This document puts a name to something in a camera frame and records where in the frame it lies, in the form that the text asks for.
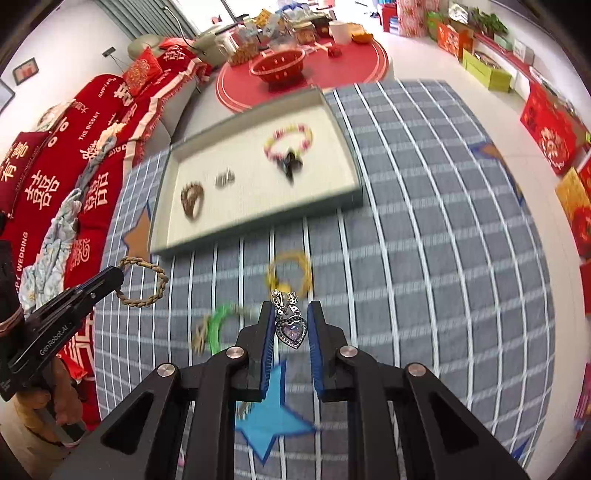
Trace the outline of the person's left hand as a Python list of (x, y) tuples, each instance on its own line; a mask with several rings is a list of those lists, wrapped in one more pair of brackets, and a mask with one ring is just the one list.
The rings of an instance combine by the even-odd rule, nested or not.
[(56, 425), (73, 425), (81, 420), (82, 404), (63, 361), (54, 358), (51, 367), (54, 385), (49, 391), (43, 389), (21, 391), (13, 397), (11, 402), (18, 418), (28, 430), (48, 442), (58, 443), (60, 439), (54, 428), (40, 417), (39, 411), (50, 405), (53, 407)]

